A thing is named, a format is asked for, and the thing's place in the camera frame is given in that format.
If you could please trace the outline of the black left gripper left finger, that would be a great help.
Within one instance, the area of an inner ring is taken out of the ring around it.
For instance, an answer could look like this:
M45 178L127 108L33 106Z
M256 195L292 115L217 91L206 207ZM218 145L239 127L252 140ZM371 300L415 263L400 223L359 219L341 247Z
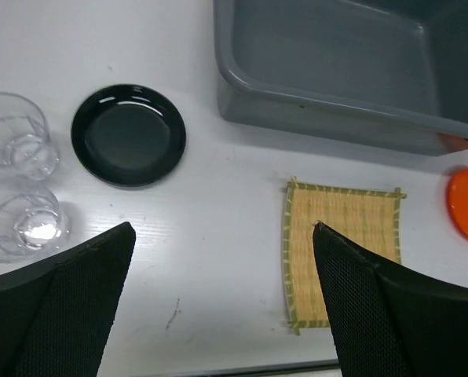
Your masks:
M135 241L123 222L0 275L0 376L95 376Z

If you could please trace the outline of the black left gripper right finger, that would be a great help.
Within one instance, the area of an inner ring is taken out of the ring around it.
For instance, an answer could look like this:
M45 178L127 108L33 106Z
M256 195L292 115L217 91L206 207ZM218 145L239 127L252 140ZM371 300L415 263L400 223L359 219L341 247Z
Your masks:
M325 225L313 253L344 376L468 376L468 288L417 273Z

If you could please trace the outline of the woven bamboo mat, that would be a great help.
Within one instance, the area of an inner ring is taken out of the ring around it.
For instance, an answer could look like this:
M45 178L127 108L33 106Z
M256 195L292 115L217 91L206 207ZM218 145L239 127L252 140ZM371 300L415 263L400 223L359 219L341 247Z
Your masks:
M327 310L313 256L313 230L323 222L360 246L400 263L400 202L406 195L313 185L291 179L283 209L283 287L288 326L326 328Z

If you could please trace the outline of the black round plate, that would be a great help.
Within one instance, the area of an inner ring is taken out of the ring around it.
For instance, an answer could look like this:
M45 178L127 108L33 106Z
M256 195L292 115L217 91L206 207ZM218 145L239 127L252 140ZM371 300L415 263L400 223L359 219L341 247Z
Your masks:
M161 93L117 84L87 97L71 122L76 157L94 177L140 188L165 178L179 164L187 136L180 112Z

